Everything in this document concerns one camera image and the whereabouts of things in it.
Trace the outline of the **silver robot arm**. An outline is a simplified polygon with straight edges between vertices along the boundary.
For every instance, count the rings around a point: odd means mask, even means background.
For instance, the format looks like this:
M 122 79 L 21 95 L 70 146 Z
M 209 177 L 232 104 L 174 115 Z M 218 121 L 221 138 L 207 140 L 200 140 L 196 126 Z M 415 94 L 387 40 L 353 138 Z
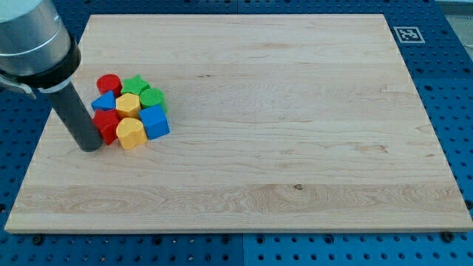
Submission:
M 35 100 L 67 86 L 80 62 L 52 0 L 1 0 L 1 87 Z

